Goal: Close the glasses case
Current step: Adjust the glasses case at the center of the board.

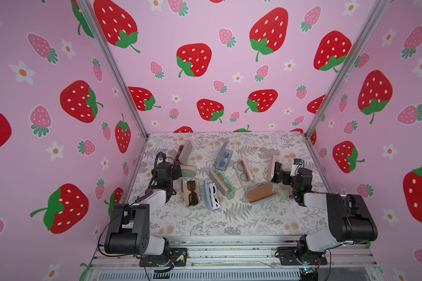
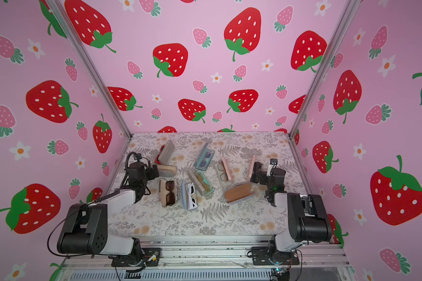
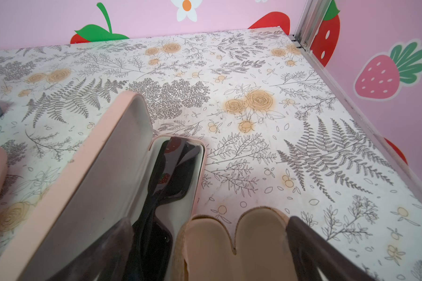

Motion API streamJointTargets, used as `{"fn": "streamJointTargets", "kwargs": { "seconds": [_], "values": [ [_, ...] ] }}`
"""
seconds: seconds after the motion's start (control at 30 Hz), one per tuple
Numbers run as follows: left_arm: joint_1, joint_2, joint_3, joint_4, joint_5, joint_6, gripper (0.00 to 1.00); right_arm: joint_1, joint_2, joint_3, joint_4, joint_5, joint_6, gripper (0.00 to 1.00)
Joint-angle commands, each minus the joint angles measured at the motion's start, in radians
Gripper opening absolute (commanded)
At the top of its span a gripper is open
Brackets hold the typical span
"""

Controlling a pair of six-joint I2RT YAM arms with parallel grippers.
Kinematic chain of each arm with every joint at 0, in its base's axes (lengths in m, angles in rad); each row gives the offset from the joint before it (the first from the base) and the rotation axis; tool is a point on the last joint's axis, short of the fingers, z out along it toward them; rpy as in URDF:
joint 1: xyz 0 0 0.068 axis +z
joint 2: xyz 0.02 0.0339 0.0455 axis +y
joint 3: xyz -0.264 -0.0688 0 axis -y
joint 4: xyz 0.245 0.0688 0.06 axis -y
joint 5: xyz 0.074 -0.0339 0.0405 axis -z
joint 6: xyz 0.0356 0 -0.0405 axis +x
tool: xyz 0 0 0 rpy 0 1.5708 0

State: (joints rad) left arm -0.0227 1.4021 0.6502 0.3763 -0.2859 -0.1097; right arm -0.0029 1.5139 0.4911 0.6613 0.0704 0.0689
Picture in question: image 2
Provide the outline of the pink case round glasses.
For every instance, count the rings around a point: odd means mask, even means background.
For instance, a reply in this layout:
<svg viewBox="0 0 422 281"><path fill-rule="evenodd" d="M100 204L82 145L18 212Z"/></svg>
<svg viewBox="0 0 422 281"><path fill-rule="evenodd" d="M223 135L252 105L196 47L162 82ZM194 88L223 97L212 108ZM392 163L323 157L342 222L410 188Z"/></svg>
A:
<svg viewBox="0 0 422 281"><path fill-rule="evenodd" d="M229 164L226 158L222 157L215 165L215 172L222 188L230 187L234 183Z"/></svg>

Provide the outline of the grey case mint interior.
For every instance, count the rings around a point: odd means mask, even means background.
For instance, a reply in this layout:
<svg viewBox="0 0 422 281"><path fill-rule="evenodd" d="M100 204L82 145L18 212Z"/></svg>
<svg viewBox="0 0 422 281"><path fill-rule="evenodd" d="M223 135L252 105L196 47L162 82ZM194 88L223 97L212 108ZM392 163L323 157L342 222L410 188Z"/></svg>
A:
<svg viewBox="0 0 422 281"><path fill-rule="evenodd" d="M214 192L215 189L201 170L190 168L188 169L188 176L201 196L206 197Z"/></svg>

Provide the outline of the blue-grey case purple glasses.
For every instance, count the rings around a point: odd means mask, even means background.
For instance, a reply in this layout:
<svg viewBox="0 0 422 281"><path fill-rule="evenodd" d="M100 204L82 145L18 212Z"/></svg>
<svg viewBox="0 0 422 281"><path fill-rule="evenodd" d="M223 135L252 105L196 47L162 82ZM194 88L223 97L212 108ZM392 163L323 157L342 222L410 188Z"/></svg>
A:
<svg viewBox="0 0 422 281"><path fill-rule="evenodd" d="M197 157L194 167L197 170L206 171L210 165L210 162L215 154L213 149L208 148L208 143L205 143L202 150Z"/></svg>

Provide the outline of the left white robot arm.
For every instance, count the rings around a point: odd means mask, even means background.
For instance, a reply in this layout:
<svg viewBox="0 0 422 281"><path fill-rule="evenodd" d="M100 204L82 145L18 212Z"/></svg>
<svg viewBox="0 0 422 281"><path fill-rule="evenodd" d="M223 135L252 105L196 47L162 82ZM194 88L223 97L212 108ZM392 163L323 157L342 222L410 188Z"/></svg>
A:
<svg viewBox="0 0 422 281"><path fill-rule="evenodd" d="M69 208L66 218L57 225L61 231L53 255L107 256L113 267L134 267L137 272L158 265L161 249L143 248L138 238L109 233L109 217L149 195L148 182L159 177L157 165L136 152L127 155L124 171L115 191Z"/></svg>

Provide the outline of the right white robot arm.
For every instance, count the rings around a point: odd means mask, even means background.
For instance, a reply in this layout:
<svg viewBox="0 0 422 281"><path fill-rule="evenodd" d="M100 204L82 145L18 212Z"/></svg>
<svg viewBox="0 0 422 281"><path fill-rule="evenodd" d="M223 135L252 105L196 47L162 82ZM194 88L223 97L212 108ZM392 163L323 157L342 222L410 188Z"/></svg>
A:
<svg viewBox="0 0 422 281"><path fill-rule="evenodd" d="M286 192L286 171L275 164L269 165L266 171L261 167L260 162L253 164L250 182L265 185L265 199L272 206L285 209L288 217L288 229L273 236L267 252L272 255L290 254L303 245L329 242L332 227L322 197Z"/></svg>

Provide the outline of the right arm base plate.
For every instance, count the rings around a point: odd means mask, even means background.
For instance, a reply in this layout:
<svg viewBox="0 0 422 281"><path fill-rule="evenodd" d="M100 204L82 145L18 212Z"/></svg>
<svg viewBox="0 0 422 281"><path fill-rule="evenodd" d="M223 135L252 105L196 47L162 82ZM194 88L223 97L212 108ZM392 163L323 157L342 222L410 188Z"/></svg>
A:
<svg viewBox="0 0 422 281"><path fill-rule="evenodd" d="M252 247L247 257L256 266L293 266L300 265L299 257L292 252L279 252L274 248Z"/></svg>

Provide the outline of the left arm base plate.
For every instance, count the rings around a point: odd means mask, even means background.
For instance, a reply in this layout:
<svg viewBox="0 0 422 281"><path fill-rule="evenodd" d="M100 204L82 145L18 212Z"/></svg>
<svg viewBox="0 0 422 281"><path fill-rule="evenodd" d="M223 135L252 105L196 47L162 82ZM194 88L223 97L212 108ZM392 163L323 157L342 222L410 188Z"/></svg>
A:
<svg viewBox="0 0 422 281"><path fill-rule="evenodd" d="M109 255L111 265L115 268L130 267L137 272L147 267L156 267L161 257L161 248L141 248L133 250L130 255Z"/></svg>

